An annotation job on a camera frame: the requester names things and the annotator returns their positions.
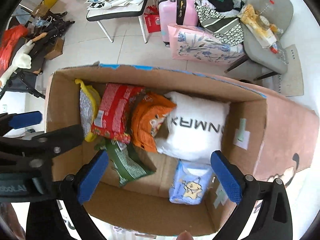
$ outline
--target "pink suitcase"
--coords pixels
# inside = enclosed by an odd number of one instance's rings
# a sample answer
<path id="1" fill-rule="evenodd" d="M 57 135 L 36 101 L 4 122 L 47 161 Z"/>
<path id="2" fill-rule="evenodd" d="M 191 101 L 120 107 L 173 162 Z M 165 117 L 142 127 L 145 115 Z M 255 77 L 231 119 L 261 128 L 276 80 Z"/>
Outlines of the pink suitcase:
<path id="1" fill-rule="evenodd" d="M 161 35 L 167 47 L 169 47 L 169 23 L 189 26 L 198 24 L 195 0 L 159 0 L 159 14 Z"/>

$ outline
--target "metal bolt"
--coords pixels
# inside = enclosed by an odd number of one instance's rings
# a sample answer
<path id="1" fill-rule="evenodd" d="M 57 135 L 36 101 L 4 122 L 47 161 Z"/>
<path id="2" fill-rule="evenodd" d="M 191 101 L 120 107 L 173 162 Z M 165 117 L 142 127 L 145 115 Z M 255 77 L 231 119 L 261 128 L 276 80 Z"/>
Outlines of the metal bolt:
<path id="1" fill-rule="evenodd" d="M 38 139 L 38 142 L 46 142 L 47 140 L 48 140 L 47 138 L 42 137 L 42 138 L 39 138 L 39 139 Z"/>
<path id="2" fill-rule="evenodd" d="M 246 179 L 247 181 L 253 181 L 253 176 L 251 176 L 251 175 L 246 175 L 246 176 L 245 176 L 245 179 Z"/>
<path id="3" fill-rule="evenodd" d="M 44 160 L 41 159 L 33 159 L 29 165 L 31 168 L 40 168 L 44 163 Z"/>
<path id="4" fill-rule="evenodd" d="M 282 184 L 282 180 L 279 179 L 279 178 L 276 178 L 276 183 L 279 184 L 279 185 L 281 185 L 281 184 Z"/>
<path id="5" fill-rule="evenodd" d="M 53 151 L 54 151 L 55 154 L 59 154 L 61 152 L 61 148 L 60 147 L 55 147 L 53 149 Z"/>
<path id="6" fill-rule="evenodd" d="M 74 178 L 75 178 L 75 176 L 73 174 L 69 174 L 66 176 L 67 181 L 73 181 Z"/>

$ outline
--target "blue package with cartoon star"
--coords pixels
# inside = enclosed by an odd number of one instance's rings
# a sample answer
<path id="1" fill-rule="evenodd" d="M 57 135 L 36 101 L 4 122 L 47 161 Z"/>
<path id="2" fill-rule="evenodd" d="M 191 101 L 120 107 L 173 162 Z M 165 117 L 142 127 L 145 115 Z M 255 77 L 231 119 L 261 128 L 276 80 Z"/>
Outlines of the blue package with cartoon star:
<path id="1" fill-rule="evenodd" d="M 212 180 L 210 165 L 179 160 L 169 200 L 176 204 L 198 205 Z"/>

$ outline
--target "pink gift bag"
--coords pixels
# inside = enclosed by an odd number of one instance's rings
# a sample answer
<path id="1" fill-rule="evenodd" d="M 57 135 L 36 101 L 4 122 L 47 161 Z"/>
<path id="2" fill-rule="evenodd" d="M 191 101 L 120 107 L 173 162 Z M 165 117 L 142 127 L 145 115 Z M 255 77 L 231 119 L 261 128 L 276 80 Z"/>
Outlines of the pink gift bag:
<path id="1" fill-rule="evenodd" d="M 201 27 L 168 24 L 172 58 L 231 66 L 245 55 L 243 45 L 222 44 Z"/>

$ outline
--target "green tape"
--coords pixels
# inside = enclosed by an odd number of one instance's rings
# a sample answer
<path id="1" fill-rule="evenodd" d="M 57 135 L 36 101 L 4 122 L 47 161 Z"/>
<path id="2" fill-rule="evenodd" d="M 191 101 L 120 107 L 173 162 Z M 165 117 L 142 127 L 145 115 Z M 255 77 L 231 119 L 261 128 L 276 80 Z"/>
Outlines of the green tape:
<path id="1" fill-rule="evenodd" d="M 237 138 L 240 142 L 243 142 L 243 140 L 244 140 L 244 132 L 245 132 L 246 122 L 247 122 L 247 119 L 245 119 L 245 118 L 240 119 L 238 138 Z"/>

